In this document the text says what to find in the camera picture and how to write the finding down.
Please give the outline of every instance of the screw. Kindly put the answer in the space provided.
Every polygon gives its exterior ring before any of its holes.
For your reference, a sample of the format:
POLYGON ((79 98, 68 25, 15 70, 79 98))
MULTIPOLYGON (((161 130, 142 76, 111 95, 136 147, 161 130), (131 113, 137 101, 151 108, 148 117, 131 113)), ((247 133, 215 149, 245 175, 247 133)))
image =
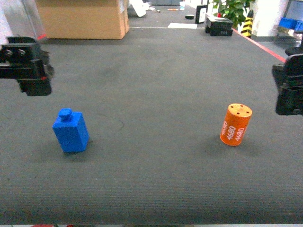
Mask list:
POLYGON ((6 50, 5 55, 8 56, 8 57, 10 57, 10 56, 13 55, 13 51, 11 51, 11 50, 6 50))
POLYGON ((24 50, 21 50, 21 49, 18 50, 18 54, 21 55, 21 56, 25 55, 25 53, 26 52, 24 50))
POLYGON ((294 114, 299 114, 300 112, 301 112, 301 110, 299 110, 299 109, 294 109, 294 110, 293 110, 293 113, 294 113, 294 114))

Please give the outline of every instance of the orange cylinder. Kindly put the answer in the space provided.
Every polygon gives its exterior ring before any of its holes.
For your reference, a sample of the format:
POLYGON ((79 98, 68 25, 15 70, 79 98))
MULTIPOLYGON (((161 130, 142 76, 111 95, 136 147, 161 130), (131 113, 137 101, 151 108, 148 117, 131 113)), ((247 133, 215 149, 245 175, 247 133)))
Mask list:
POLYGON ((241 144, 252 110, 243 104, 230 104, 220 134, 223 143, 230 146, 241 144))

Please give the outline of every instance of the green leaves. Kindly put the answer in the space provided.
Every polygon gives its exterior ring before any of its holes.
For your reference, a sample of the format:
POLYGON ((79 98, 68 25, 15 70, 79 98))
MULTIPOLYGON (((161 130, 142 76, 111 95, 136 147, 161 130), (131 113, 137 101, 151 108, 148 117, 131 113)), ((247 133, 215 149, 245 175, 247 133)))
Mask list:
POLYGON ((225 18, 228 18, 233 22, 233 27, 237 28, 239 24, 245 21, 243 15, 244 10, 247 12, 246 8, 250 6, 250 2, 255 0, 222 0, 224 4, 220 4, 221 0, 213 0, 214 9, 219 6, 219 12, 223 14, 225 18))

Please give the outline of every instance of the cardboard box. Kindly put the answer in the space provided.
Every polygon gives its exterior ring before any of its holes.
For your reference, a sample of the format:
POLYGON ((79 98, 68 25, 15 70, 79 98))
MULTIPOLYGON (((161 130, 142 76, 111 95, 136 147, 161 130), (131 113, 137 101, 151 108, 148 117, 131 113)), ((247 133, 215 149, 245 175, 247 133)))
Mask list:
POLYGON ((122 39, 127 0, 36 0, 48 38, 122 39))

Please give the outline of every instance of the blue block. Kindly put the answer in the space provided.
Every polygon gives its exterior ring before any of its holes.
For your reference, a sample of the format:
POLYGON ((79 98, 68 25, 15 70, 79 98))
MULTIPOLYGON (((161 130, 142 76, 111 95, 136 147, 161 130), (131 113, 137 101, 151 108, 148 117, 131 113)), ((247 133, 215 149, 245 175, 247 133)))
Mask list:
POLYGON ((60 110, 53 131, 64 152, 85 151, 89 133, 81 112, 73 112, 70 108, 60 110))

